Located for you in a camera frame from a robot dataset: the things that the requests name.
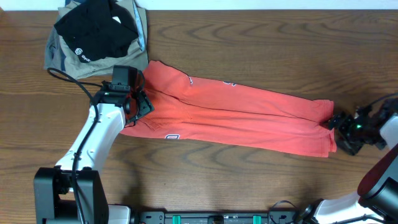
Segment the khaki folded garment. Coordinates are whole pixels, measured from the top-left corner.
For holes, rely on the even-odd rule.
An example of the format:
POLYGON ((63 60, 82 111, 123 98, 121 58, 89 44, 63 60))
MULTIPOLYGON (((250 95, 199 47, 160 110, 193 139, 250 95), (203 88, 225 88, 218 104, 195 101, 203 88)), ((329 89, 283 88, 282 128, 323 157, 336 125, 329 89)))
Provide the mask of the khaki folded garment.
POLYGON ((66 72, 76 79, 87 78, 90 76, 107 75, 113 70, 114 65, 127 65, 144 70, 148 66, 147 49, 142 49, 140 44, 147 42, 147 18, 146 10, 137 7, 132 0, 117 1, 116 4, 125 8, 133 19, 139 18, 142 26, 143 38, 136 38, 131 42, 124 57, 106 57, 104 59, 83 63, 78 59, 78 55, 71 50, 63 38, 60 38, 60 48, 65 55, 64 65, 66 72))

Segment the grey folded garment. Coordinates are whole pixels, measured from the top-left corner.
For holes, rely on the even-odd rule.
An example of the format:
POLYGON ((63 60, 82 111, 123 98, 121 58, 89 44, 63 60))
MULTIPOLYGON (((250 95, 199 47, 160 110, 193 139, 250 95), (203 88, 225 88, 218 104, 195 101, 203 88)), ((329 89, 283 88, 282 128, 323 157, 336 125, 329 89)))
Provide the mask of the grey folded garment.
POLYGON ((52 28, 45 46, 44 69, 52 67, 65 72, 65 59, 66 56, 60 45, 60 36, 52 28))

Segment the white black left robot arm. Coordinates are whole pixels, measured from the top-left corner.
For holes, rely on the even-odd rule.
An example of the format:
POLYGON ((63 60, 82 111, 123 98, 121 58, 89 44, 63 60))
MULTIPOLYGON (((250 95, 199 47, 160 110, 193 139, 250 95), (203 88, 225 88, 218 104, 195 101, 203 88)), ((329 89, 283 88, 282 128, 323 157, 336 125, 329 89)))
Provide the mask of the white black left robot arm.
POLYGON ((116 136, 125 125, 154 110, 144 91, 128 95, 99 91, 97 105, 72 147, 55 167, 34 176, 37 223, 134 223, 127 205, 107 202, 100 172, 116 136))

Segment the red soccer t-shirt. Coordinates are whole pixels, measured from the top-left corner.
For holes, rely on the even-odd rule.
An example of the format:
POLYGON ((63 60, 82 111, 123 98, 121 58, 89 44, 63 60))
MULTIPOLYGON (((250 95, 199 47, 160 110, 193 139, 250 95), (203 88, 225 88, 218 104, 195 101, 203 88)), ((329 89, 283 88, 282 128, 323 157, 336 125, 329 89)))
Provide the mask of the red soccer t-shirt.
POLYGON ((336 151, 331 100, 307 100, 191 77, 160 61, 144 70, 153 112, 123 129, 139 138, 192 139, 327 157, 336 151))

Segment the light blue folded garment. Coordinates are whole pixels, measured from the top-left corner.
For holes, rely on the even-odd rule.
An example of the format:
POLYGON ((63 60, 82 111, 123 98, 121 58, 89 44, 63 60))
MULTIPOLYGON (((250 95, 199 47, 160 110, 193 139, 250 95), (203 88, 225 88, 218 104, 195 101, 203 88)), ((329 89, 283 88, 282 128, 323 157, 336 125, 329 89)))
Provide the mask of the light blue folded garment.
POLYGON ((139 11, 136 6, 135 0, 132 0, 132 5, 133 5, 135 20, 136 20, 136 28, 137 28, 138 39, 139 39, 138 43, 139 43, 140 50, 143 52, 146 49, 145 38, 144 38, 144 29, 142 26, 141 17, 139 15, 139 11))

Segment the black folded garment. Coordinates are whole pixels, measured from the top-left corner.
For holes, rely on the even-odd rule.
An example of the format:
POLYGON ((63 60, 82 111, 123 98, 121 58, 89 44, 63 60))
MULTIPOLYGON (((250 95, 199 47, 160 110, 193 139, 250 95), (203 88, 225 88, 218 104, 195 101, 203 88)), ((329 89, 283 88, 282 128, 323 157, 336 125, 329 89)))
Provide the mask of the black folded garment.
POLYGON ((62 16, 54 28, 82 63, 124 57, 138 38, 129 11, 110 0, 83 2, 62 16))

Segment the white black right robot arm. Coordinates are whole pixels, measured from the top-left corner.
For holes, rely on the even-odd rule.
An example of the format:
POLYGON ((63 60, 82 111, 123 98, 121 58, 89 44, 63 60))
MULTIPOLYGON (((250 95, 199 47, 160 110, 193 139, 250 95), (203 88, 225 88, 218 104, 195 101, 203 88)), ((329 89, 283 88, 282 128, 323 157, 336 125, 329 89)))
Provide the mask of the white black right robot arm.
POLYGON ((357 191, 333 200, 319 200, 296 216, 295 223, 397 223, 397 109, 371 107, 356 116, 341 113, 330 128, 341 137, 337 145, 349 152, 369 144, 389 152, 363 177, 357 191))

